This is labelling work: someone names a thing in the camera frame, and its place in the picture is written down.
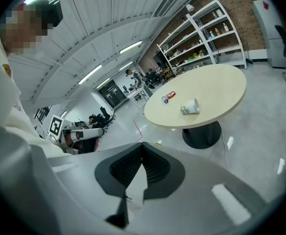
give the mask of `sleeve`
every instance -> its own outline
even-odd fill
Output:
[[[134,73],[133,76],[137,80],[137,86],[140,86],[142,84],[142,81],[137,73]]]

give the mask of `white desk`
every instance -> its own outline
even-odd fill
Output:
[[[136,95],[139,95],[139,94],[141,95],[142,99],[139,100],[139,101],[136,101],[136,100],[134,99],[134,97],[135,97]],[[146,93],[144,87],[139,88],[139,89],[137,89],[137,90],[133,90],[133,91],[131,91],[129,94],[127,94],[126,96],[127,96],[128,99],[130,99],[130,100],[133,102],[133,104],[135,105],[135,107],[136,107],[137,109],[139,109],[139,108],[141,108],[142,106],[144,106],[144,105],[146,104],[146,102],[149,100],[149,96],[148,96],[148,94]]]
[[[230,65],[207,65],[179,75],[157,90],[145,106],[145,117],[152,123],[183,129],[184,141],[196,149],[214,145],[221,134],[218,119],[240,103],[246,90],[241,70]],[[175,91],[165,104],[161,97]],[[182,114],[179,106],[196,98],[199,114]]]

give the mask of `black table base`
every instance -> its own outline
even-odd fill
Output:
[[[219,140],[221,136],[221,126],[218,121],[215,121],[201,127],[183,129],[182,136],[190,147],[206,149]]]

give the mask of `refrigerator door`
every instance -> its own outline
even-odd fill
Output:
[[[268,62],[272,67],[286,68],[286,57],[284,57],[284,44],[282,39],[270,39],[266,44]]]
[[[254,1],[253,9],[264,37],[267,39],[280,39],[281,36],[274,26],[282,26],[282,21],[273,2],[271,0]]]

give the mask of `white metal shelving unit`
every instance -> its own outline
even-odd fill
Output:
[[[208,13],[211,13],[213,10],[215,10],[217,8],[219,8],[222,11],[223,15],[213,19],[212,21],[210,21],[206,24],[202,24],[200,21],[200,18],[203,17],[204,15],[208,14]],[[210,58],[212,64],[219,63],[219,64],[229,64],[229,65],[233,65],[233,66],[244,65],[245,69],[247,69],[245,54],[244,54],[244,50],[242,48],[242,43],[241,43],[240,37],[237,33],[237,30],[236,30],[231,18],[229,17],[228,13],[226,12],[224,7],[222,6],[222,4],[218,0],[213,0],[211,3],[207,4],[206,6],[201,8],[199,11],[197,11],[195,14],[193,14],[193,15],[187,14],[186,17],[187,17],[186,21],[184,21],[178,28],[176,28],[161,44],[159,44],[159,45],[157,44],[158,48],[160,49],[161,53],[166,58],[167,62],[170,65],[171,70],[174,73],[178,67],[186,66],[190,63],[194,63],[194,62],[202,60],[204,58]],[[206,28],[214,26],[215,24],[223,22],[225,20],[229,21],[233,30],[230,30],[230,31],[225,32],[221,35],[215,36],[214,38],[210,38],[210,39],[205,38],[204,31],[206,30]],[[167,48],[166,50],[164,50],[164,48],[162,48],[163,45],[168,44],[173,38],[175,38],[179,33],[181,33],[183,30],[185,30],[190,25],[192,25],[195,29],[193,32],[184,36],[180,41],[178,41],[173,46]],[[182,44],[185,41],[189,40],[190,38],[196,36],[197,34],[199,35],[199,39],[201,39],[200,44],[195,45],[193,47],[190,47],[187,50],[183,51],[182,53],[180,53],[174,57],[168,58],[167,53],[169,51],[177,48],[180,44]],[[238,44],[228,46],[228,47],[225,47],[222,49],[215,49],[214,45],[209,43],[209,42],[214,41],[215,39],[222,38],[222,37],[225,37],[225,36],[230,35],[230,34],[236,35],[236,38],[238,40]],[[179,56],[181,56],[181,55],[183,55],[183,54],[185,54],[185,53],[187,53],[187,52],[189,52],[189,51],[191,51],[191,50],[193,50],[199,46],[205,46],[208,54],[205,56],[198,57],[198,58],[191,60],[191,61],[186,61],[180,65],[177,65],[177,66],[172,65],[171,61],[175,60],[177,57],[179,57]],[[233,54],[216,56],[218,54],[226,53],[226,52],[234,51],[234,50],[241,50],[241,51],[235,52]]]

